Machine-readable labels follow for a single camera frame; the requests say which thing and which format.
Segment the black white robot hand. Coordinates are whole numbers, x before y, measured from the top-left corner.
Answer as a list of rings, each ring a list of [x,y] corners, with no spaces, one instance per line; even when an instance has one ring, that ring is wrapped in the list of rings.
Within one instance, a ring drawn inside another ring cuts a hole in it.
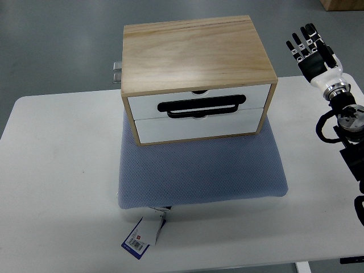
[[[294,42],[288,40],[286,45],[305,79],[319,89],[327,101],[340,93],[349,92],[350,84],[342,76],[340,60],[323,41],[316,27],[308,23],[300,31],[305,43],[298,34],[293,33]]]

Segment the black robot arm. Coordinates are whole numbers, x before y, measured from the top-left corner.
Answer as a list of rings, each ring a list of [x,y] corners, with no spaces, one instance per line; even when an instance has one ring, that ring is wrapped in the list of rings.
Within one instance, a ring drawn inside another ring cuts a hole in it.
[[[323,95],[329,102],[331,110],[323,114],[316,124],[318,138],[330,144],[341,142],[344,149],[340,154],[350,172],[359,182],[359,190],[363,193],[363,106],[356,103],[350,91],[338,88]],[[322,129],[327,120],[335,117],[337,124],[333,127],[337,138],[324,136]]]

